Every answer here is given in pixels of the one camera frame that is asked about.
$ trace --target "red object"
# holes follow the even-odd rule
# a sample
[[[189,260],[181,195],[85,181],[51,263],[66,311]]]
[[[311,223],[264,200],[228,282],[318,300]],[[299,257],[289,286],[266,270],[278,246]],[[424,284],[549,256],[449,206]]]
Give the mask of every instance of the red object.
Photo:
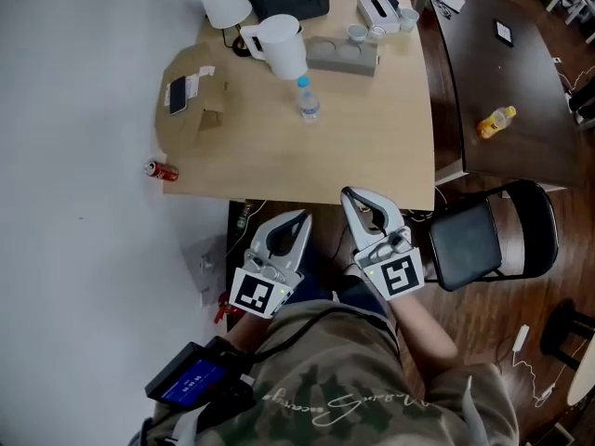
[[[145,174],[149,177],[160,178],[168,182],[174,182],[179,177],[178,169],[175,166],[162,164],[154,160],[150,160],[145,164]]]
[[[241,319],[245,314],[240,308],[230,305],[230,293],[227,291],[219,296],[219,310],[215,316],[215,323],[220,323],[225,314],[232,316],[235,319]]]

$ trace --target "dark wooden desk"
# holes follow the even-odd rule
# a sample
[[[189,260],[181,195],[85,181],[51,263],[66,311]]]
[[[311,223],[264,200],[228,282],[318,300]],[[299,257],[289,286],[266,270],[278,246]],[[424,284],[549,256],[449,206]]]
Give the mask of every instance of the dark wooden desk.
[[[507,0],[465,1],[451,19],[432,5],[455,87],[462,151],[459,161],[437,171],[436,184],[476,172],[578,185],[578,134],[539,30]],[[417,11],[425,2],[416,0]],[[514,47],[496,39],[494,19],[510,27]],[[477,123],[503,106],[517,110],[512,125],[480,139]]]

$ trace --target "red soda can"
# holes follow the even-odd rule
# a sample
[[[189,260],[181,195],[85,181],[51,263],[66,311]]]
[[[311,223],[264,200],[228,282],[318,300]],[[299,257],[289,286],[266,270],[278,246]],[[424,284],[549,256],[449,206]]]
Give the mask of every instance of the red soda can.
[[[145,164],[145,174],[149,177],[161,178],[162,180],[173,182],[178,180],[178,169],[173,165],[161,164],[150,160]]]

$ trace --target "blue screen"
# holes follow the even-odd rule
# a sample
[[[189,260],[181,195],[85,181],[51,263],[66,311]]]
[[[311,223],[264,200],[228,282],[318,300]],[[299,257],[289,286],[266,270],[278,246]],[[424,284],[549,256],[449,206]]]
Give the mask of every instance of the blue screen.
[[[227,369],[210,361],[197,361],[166,393],[164,400],[191,406],[208,388],[227,374]]]

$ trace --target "bottle cap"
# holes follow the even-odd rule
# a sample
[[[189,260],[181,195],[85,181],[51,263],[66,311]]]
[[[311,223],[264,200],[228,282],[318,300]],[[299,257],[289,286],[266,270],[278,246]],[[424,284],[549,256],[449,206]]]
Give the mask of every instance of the bottle cap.
[[[297,87],[308,87],[310,85],[310,78],[308,76],[301,76],[297,79]]]

